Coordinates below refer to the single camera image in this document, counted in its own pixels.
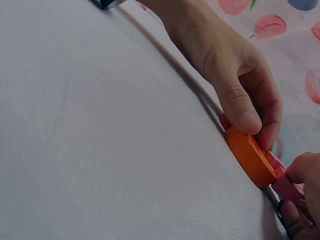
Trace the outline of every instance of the patterned fabric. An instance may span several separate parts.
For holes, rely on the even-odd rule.
[[[273,152],[288,167],[320,151],[320,3],[318,0],[207,0],[259,48],[280,89],[284,109]],[[141,7],[159,23],[147,7]]]

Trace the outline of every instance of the dark object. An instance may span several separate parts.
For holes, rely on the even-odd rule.
[[[278,204],[278,212],[279,212],[279,213],[281,213],[282,204],[284,204],[284,201],[283,201],[283,200],[280,200],[280,202],[279,202],[279,204]]]
[[[122,4],[126,0],[99,0],[99,1],[101,4],[101,9],[108,10],[108,9],[114,8],[115,6],[117,6],[119,4]]]

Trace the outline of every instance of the wooden toy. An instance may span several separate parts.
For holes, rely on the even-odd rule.
[[[234,126],[227,129],[224,136],[236,159],[258,188],[265,189],[277,180],[274,169],[252,136]]]
[[[286,169],[285,165],[270,151],[267,151],[264,156],[268,160],[271,167],[276,170],[279,167]]]
[[[291,201],[314,223],[306,205],[304,187],[291,182],[284,164],[272,152],[263,152],[253,136],[232,126],[224,114],[219,119],[225,129],[224,136],[230,149],[258,188],[263,190],[271,185],[280,198]]]

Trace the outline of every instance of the orange toy piece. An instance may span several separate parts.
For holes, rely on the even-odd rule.
[[[224,137],[246,174],[259,189],[263,190],[277,180],[274,169],[253,136],[231,126],[224,132]]]

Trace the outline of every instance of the hand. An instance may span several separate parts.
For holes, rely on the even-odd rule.
[[[248,135],[260,132],[261,149],[271,149],[280,130],[283,106],[261,52],[204,0],[140,2],[159,15],[171,40],[212,84],[232,125]]]
[[[305,183],[305,200],[316,225],[300,213],[290,201],[280,204],[280,213],[290,239],[320,239],[320,153],[305,153],[297,157],[286,171],[296,184]]]

